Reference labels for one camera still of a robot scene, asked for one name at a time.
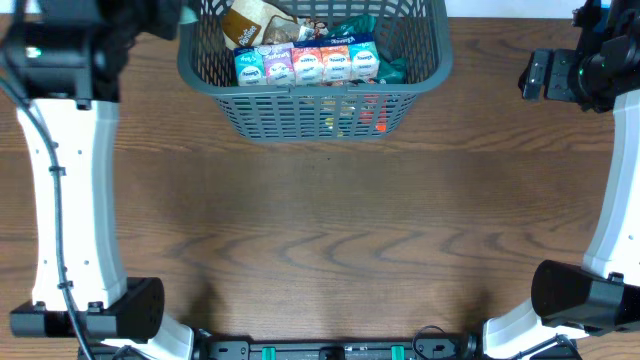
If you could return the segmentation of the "green Nescafe coffee bag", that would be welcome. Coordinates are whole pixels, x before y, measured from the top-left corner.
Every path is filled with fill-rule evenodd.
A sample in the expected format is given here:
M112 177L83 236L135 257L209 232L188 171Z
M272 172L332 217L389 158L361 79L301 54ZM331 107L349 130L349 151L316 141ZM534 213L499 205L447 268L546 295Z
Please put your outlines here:
M376 26L377 18L372 15L358 15L341 24L330 28L326 38L338 38L356 34L372 33ZM401 84L406 80L406 60L398 58L392 62L381 58L378 75L369 83L377 84Z

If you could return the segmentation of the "red spaghetti pasta pack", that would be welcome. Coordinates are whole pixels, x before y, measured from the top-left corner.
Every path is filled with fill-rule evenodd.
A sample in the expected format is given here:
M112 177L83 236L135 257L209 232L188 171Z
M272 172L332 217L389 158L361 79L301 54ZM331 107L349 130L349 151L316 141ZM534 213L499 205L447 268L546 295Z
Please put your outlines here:
M385 133L389 116L386 101L379 95L366 95L360 108L356 131L358 133Z

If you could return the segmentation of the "grey plastic basket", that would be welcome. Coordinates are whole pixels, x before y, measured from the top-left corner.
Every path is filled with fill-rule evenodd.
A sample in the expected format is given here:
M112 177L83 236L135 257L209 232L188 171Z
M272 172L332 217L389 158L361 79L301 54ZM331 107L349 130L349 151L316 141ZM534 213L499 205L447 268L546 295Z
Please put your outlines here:
M243 137L253 141L374 139L399 125L414 102L442 84L453 67L448 14L443 0L290 0L276 7L329 26L357 15L377 18L373 37L387 61L406 60L402 84L342 86L245 86L237 84L234 56L225 45L222 17L225 0L189 0L198 15L181 25L178 70L184 82L211 97ZM387 131L358 133L366 95L386 101Z

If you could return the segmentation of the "Kleenex tissue multipack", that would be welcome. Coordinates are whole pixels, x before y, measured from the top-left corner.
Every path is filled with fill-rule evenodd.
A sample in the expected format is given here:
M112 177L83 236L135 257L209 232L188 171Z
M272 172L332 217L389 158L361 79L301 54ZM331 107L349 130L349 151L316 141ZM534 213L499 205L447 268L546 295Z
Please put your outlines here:
M380 57L371 33L234 50L240 86L307 86L377 77Z

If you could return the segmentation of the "beige paper pouch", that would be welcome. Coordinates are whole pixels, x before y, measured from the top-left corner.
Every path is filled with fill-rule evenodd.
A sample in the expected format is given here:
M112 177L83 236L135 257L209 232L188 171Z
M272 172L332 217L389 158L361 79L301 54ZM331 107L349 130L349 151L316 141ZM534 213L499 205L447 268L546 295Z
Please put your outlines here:
M262 0L235 0L222 17L225 45L236 48L310 40L315 25Z

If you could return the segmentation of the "small mint green packet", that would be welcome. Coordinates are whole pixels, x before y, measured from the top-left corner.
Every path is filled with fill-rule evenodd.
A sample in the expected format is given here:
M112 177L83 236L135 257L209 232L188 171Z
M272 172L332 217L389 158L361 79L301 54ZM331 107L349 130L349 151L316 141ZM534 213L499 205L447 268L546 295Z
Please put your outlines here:
M179 18L179 25L193 24L198 21L198 15L189 6L182 6Z

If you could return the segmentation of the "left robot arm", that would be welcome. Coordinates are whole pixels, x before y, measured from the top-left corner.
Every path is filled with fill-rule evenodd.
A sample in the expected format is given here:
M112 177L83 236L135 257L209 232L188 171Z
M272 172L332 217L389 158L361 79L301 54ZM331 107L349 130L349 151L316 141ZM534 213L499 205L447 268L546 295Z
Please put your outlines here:
M38 262L10 313L23 338L74 338L85 359L191 359L196 335L167 315L156 277L123 266L113 197L119 77L138 35L171 40L178 0L16 2L1 42L2 90L29 150Z

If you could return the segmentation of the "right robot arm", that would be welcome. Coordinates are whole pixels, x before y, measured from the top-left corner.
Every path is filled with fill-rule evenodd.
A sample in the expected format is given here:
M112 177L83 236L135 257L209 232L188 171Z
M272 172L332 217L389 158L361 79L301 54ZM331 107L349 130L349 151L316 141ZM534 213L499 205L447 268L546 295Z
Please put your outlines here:
M576 343L639 329L639 4L588 0L574 10L573 49L539 48L522 97L613 117L613 152L595 231L580 264L543 261L529 297L486 320L480 359L576 359Z

